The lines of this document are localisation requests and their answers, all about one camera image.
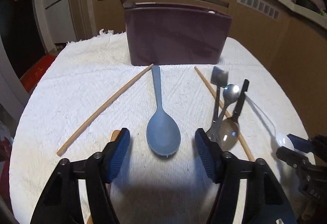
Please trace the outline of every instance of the utensil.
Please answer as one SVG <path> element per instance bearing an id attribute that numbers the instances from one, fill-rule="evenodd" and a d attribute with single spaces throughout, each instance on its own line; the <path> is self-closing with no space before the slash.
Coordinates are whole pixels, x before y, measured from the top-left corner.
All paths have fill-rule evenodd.
<path id="1" fill-rule="evenodd" d="M 152 67 L 154 92 L 157 110 L 147 127 L 147 140 L 150 148 L 160 156 L 174 154 L 180 145 L 180 131 L 176 122 L 162 108 L 160 67 Z"/>
<path id="2" fill-rule="evenodd" d="M 197 74 L 200 76 L 201 80 L 203 81 L 203 83 L 205 84 L 205 86 L 208 88 L 208 90 L 210 91 L 211 95 L 215 98 L 216 97 L 216 92 L 215 90 L 212 88 L 212 86 L 210 85 L 210 83 L 207 81 L 207 79 L 204 77 L 204 75 L 201 73 L 201 71 L 195 66 L 194 67 L 195 71 L 197 72 Z M 223 108 L 224 104 L 221 100 L 219 100 L 219 107 Z M 231 117 L 231 114 L 229 113 L 229 111 L 225 112 L 225 116 L 227 118 Z M 244 152 L 246 153 L 247 158 L 249 159 L 249 161 L 255 161 L 252 152 L 249 148 L 249 146 L 247 145 L 243 135 L 241 134 L 241 132 L 238 134 L 238 140 L 240 141 Z"/>
<path id="3" fill-rule="evenodd" d="M 118 137 L 120 133 L 120 130 L 115 130 L 112 132 L 111 138 L 110 138 L 110 142 L 115 141 L 116 138 Z M 110 183 L 106 183 L 106 188 L 108 191 L 108 194 L 110 195 L 110 190 L 111 190 L 111 184 Z M 89 219 L 87 220 L 86 224 L 93 224 L 93 220 L 92 220 L 92 216 L 89 216 Z"/>
<path id="4" fill-rule="evenodd" d="M 274 124 L 274 122 L 264 113 L 264 111 L 247 94 L 246 94 L 246 98 L 247 98 L 247 101 L 249 103 L 251 103 L 252 105 L 254 105 L 256 108 L 258 108 L 263 113 L 263 115 L 267 118 L 267 120 L 272 124 L 272 126 L 274 128 L 274 140 L 276 141 L 278 146 L 279 147 L 287 147 L 288 149 L 294 151 L 293 143 L 287 137 L 287 135 L 284 135 L 282 133 L 276 133 L 276 125 Z M 259 117 L 261 122 L 264 124 L 264 120 L 258 115 L 257 112 L 256 112 L 256 115 Z"/>
<path id="5" fill-rule="evenodd" d="M 211 123 L 211 125 L 213 125 L 217 121 L 217 118 L 218 118 L 220 88 L 226 87 L 227 83 L 228 83 L 228 71 L 224 71 L 224 70 L 218 68 L 217 66 L 214 66 L 214 68 L 212 69 L 212 74 L 211 74 L 211 83 L 217 86 L 214 114 L 213 114 L 212 123 Z"/>
<path id="6" fill-rule="evenodd" d="M 244 80 L 241 94 L 237 99 L 233 115 L 223 120 L 221 123 L 219 137 L 221 141 L 221 149 L 223 151 L 229 151 L 232 147 L 235 146 L 237 142 L 237 136 L 240 132 L 240 128 L 238 125 L 238 117 L 240 116 L 244 105 L 245 92 L 249 87 L 249 83 L 250 82 L 247 79 Z"/>
<path id="7" fill-rule="evenodd" d="M 221 141 L 219 137 L 219 131 L 221 122 L 224 118 L 224 114 L 227 110 L 227 107 L 232 103 L 236 102 L 238 96 L 240 95 L 240 88 L 237 85 L 229 84 L 224 87 L 223 98 L 224 98 L 224 107 L 217 119 L 217 121 L 210 127 L 208 130 L 208 137 L 211 141 L 217 142 L 221 146 Z"/>
<path id="8" fill-rule="evenodd" d="M 81 135 L 81 133 L 97 118 L 109 105 L 111 105 L 120 95 L 122 95 L 127 89 L 129 89 L 141 76 L 151 69 L 153 64 L 148 66 L 146 69 L 138 73 L 133 79 L 127 82 L 120 90 L 112 95 L 109 100 L 101 105 L 77 130 L 76 132 L 63 144 L 63 146 L 57 151 L 57 155 L 60 157 L 66 150 L 73 144 L 73 142 Z"/>
<path id="9" fill-rule="evenodd" d="M 310 9 L 318 14 L 321 12 L 320 9 L 311 0 L 296 0 L 296 4 L 305 7 L 307 9 Z"/>

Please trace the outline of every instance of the door mat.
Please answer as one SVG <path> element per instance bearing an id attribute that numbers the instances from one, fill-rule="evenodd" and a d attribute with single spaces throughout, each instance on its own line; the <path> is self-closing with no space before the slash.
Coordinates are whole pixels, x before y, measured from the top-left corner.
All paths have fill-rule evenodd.
<path id="1" fill-rule="evenodd" d="M 55 56 L 47 54 L 22 76 L 20 81 L 27 92 L 36 86 L 55 59 Z"/>

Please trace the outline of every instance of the black pot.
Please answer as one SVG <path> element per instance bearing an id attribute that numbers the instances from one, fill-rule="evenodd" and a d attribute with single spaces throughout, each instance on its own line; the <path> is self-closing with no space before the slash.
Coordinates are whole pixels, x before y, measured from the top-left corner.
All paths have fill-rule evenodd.
<path id="1" fill-rule="evenodd" d="M 296 0 L 296 4 L 308 8 L 314 12 L 320 13 L 320 9 L 310 0 Z"/>

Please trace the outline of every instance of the white towel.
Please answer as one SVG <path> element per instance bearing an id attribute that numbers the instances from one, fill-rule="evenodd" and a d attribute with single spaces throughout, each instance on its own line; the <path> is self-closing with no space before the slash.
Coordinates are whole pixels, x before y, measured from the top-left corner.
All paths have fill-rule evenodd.
<path id="1" fill-rule="evenodd" d="M 243 80 L 249 79 L 249 96 L 274 120 L 278 132 L 307 138 L 280 86 L 240 43 L 227 38 L 218 65 L 230 71 L 230 83 L 241 87 Z M 212 65 L 198 67 L 210 79 Z M 156 110 L 148 72 L 97 117 L 63 157 L 70 161 L 86 159 L 104 148 L 115 129 L 126 127 L 131 135 L 130 148 L 111 190 L 120 223 L 205 223 L 218 186 L 205 174 L 194 134 L 197 128 L 210 127 L 214 98 L 193 65 L 160 68 L 163 108 L 181 132 L 176 155 L 159 159 L 147 144 L 146 127 Z M 21 224 L 30 222 L 47 180 L 63 158 L 56 151 L 103 102 L 143 69 L 131 66 L 125 33 L 70 43 L 58 55 L 34 90 L 14 139 L 10 196 Z M 269 132 L 247 102 L 239 123 L 255 158 L 267 161 L 291 200 L 298 197 L 294 170 L 273 158 Z M 239 142 L 231 152 L 247 159 Z M 86 221 L 90 213 L 86 187 L 84 181 L 79 182 Z M 245 192 L 246 182 L 242 180 L 234 223 L 241 223 Z"/>

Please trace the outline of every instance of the blue plastic spoon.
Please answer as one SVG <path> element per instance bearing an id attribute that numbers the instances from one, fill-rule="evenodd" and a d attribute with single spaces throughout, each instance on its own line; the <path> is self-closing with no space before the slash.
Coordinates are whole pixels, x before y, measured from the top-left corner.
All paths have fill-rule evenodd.
<path id="1" fill-rule="evenodd" d="M 147 127 L 147 140 L 150 148 L 160 156 L 174 154 L 180 145 L 180 131 L 176 122 L 162 108 L 160 67 L 152 67 L 154 92 L 157 110 Z"/>

